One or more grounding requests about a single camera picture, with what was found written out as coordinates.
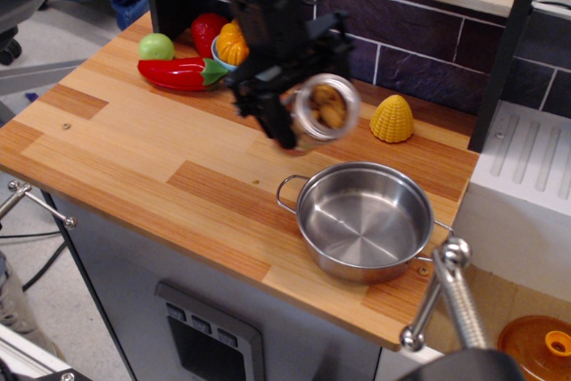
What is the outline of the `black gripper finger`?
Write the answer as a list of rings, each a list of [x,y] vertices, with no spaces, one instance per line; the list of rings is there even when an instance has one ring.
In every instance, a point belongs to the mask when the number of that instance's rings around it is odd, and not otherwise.
[[[281,101],[282,94],[264,87],[253,92],[254,116],[267,136],[276,140],[283,149],[294,149],[297,137],[291,127],[291,113]]]
[[[351,53],[353,48],[352,39],[339,33],[331,33],[323,37],[319,44],[321,55],[319,71],[351,80]]]

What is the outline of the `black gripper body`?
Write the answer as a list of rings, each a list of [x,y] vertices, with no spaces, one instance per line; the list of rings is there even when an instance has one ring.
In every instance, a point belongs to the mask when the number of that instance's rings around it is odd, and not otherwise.
[[[346,12],[330,12],[306,20],[302,0],[230,0],[231,10],[250,47],[247,59],[225,79],[243,117],[254,116],[255,88],[281,94],[320,74],[319,44],[323,37],[345,30]]]

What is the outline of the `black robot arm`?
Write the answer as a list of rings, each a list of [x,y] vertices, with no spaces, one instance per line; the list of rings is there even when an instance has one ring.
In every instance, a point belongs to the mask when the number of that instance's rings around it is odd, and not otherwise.
[[[286,152],[303,154],[346,136],[360,96],[351,83],[346,15],[305,19],[303,0],[229,0],[250,53],[225,79],[243,117],[253,116]]]

